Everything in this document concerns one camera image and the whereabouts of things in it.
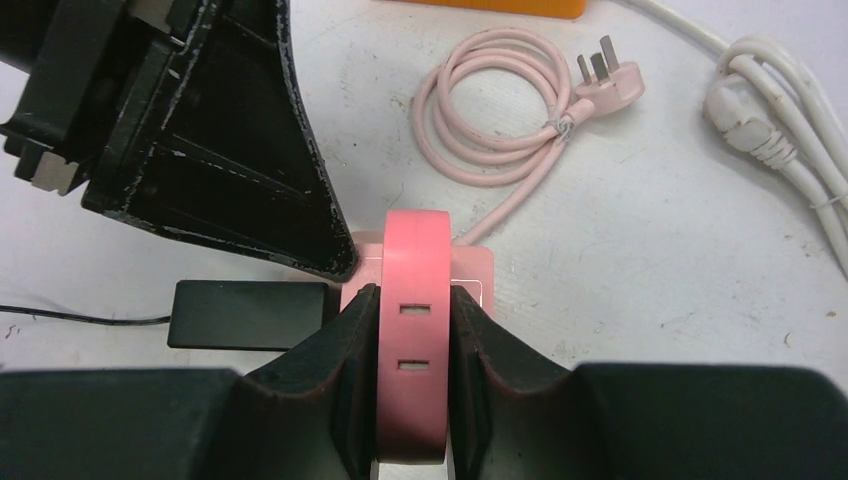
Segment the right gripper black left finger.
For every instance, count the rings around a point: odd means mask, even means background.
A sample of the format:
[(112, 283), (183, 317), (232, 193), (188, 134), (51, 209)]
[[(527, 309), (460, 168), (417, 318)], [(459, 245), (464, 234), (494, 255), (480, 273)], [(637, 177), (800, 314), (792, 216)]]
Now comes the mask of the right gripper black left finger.
[(266, 365), (7, 372), (5, 479), (374, 479), (380, 290)]

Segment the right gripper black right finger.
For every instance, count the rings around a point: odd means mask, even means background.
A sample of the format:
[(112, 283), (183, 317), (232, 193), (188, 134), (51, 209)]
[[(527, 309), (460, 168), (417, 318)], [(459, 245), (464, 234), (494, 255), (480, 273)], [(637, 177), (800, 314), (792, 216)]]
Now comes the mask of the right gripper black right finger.
[(847, 399), (796, 367), (566, 369), (451, 291), (453, 479), (843, 479)]

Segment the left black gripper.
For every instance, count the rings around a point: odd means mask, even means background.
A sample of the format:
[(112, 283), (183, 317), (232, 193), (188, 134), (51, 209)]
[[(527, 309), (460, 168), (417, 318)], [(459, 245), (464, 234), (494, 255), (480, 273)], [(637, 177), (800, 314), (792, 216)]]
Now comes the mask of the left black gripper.
[(15, 174), (171, 240), (331, 281), (359, 260), (297, 83), (286, 1), (5, 1)]

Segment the pink plug adapter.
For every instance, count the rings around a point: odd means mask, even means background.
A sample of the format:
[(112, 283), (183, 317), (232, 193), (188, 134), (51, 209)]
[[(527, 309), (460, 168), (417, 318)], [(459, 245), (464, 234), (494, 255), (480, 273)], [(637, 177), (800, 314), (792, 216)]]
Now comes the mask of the pink plug adapter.
[(380, 288), (376, 457), (440, 464), (448, 434), (450, 217), (387, 215)]

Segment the black power adapter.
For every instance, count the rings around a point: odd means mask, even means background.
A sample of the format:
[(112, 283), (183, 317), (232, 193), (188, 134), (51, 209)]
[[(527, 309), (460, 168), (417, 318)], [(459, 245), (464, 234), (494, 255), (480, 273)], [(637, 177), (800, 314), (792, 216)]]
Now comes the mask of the black power adapter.
[(183, 280), (175, 288), (167, 345), (287, 351), (339, 311), (339, 290), (322, 282)]

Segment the orange power strip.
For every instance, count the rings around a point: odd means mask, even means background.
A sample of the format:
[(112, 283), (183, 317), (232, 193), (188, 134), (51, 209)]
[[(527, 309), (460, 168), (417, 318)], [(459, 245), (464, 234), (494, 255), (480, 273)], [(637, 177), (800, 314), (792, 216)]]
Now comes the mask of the orange power strip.
[(587, 0), (407, 0), (407, 2), (567, 20), (574, 20), (583, 15), (588, 4)]

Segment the pink cube socket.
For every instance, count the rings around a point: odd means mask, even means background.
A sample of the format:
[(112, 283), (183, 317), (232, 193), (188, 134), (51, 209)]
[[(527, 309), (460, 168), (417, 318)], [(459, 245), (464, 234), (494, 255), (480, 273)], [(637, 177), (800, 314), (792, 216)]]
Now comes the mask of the pink cube socket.
[[(367, 284), (381, 284), (383, 233), (353, 233), (360, 261), (352, 278), (341, 285), (340, 309), (343, 310)], [(493, 253), (482, 246), (453, 246), (451, 283), (465, 288), (491, 317), (495, 317), (495, 261)]]

